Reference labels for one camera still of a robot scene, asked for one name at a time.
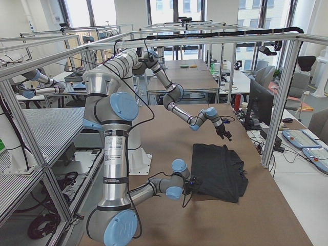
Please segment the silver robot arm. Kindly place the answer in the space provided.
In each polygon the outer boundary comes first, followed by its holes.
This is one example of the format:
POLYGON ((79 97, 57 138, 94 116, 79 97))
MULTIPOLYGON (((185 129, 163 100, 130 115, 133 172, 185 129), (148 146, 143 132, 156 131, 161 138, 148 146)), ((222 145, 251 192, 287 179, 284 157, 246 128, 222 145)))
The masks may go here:
POLYGON ((103 131, 105 138, 102 197, 87 216, 85 230, 104 245, 127 245, 142 229, 136 206, 159 193, 178 200, 190 175, 185 162, 177 159, 169 179, 151 178, 129 190, 128 137, 138 106, 119 87, 131 72, 103 64, 84 74, 88 86, 84 126, 103 131))
POLYGON ((176 103, 182 98, 184 90, 181 85, 173 83, 169 79, 153 50, 142 52, 128 48, 113 55, 108 61, 102 63, 102 66, 109 69, 121 81, 127 78, 129 72, 138 76, 144 74, 147 69, 152 70, 166 90, 163 106, 168 111, 185 121, 194 131, 197 131, 206 120, 210 120, 218 136, 231 140, 232 135, 225 129, 224 121, 215 108, 202 109, 197 116, 192 116, 178 107, 176 103))

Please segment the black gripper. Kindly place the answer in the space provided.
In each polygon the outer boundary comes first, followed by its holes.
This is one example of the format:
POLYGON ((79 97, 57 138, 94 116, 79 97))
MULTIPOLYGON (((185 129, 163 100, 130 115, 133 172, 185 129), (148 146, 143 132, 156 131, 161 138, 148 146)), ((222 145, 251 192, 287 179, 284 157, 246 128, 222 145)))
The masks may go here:
POLYGON ((184 195, 189 195, 190 193, 193 192, 193 190, 195 189, 195 186, 196 186, 196 181, 186 180, 184 182, 184 186, 183 186, 183 194, 184 195))
POLYGON ((217 135, 224 139, 224 136, 229 140, 232 141, 232 135, 229 131, 226 131, 224 124, 220 124, 215 127, 217 135))

